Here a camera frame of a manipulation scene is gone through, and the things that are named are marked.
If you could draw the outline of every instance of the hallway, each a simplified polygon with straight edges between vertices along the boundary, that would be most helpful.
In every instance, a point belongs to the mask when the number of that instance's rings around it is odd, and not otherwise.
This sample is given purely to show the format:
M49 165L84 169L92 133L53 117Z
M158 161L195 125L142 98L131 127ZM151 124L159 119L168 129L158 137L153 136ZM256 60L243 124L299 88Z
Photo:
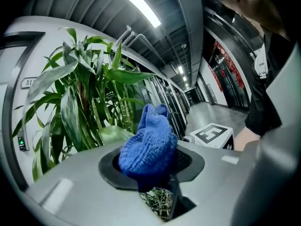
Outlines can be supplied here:
M200 129L210 123L233 128L234 136L245 127L247 114L228 109L219 105L209 105L201 102L190 107L189 114L186 115L187 128L186 135Z

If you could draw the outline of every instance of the white box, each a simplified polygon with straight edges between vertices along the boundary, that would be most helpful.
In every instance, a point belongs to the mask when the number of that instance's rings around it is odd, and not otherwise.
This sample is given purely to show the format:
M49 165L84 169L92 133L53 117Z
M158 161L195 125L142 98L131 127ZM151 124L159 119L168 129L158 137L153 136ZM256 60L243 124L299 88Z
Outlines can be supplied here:
M230 127L210 123L190 135L195 138L195 144L234 150L233 129Z

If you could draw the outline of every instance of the person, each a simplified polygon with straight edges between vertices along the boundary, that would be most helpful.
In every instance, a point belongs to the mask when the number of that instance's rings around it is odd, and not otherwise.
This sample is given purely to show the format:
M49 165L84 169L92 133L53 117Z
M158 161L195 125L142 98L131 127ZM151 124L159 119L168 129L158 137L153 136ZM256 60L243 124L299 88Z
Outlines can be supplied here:
M294 46L289 37L279 10L272 0L211 0L223 4L240 15L258 22L263 28L264 56L257 57L266 63L266 74L253 67L254 83L252 98L245 128L235 137L234 148L243 151L248 142L259 140L268 130L281 125L280 118L270 101L266 88L273 82L286 63Z

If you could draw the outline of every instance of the potted plant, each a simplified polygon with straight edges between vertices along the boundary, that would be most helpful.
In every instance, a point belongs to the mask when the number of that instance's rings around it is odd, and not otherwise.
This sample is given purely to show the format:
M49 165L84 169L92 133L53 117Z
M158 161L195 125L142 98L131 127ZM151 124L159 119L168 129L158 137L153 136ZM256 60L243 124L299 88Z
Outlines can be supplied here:
M54 105L45 125L37 116L43 132L34 148L34 181L71 156L72 148L81 152L131 137L136 130L135 103L144 105L137 99L134 84L154 76L139 73L122 58L121 43L113 53L113 42L107 43L106 38L86 36L81 42L77 41L75 29L65 29L73 39L72 46L63 42L45 57L48 62L29 89L24 116L12 135L17 135L39 107ZM96 43L105 45L106 51L92 49ZM63 58L63 65L57 63L60 58ZM56 91L48 91L53 84ZM25 113L29 104L32 106Z

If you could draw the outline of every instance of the ceiling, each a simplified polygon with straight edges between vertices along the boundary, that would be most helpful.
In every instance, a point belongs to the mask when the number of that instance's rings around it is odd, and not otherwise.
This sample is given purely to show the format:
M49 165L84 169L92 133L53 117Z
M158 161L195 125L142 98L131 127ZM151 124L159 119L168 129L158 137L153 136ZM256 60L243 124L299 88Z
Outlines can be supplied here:
M50 16L90 26L115 39L131 26L136 34L144 34L163 58L165 64L181 65L183 75L171 79L183 90L197 80L203 44L203 9L201 0L145 0L159 18L154 28L129 0L31 0L24 16ZM135 42L133 50L159 69L164 63L143 43Z

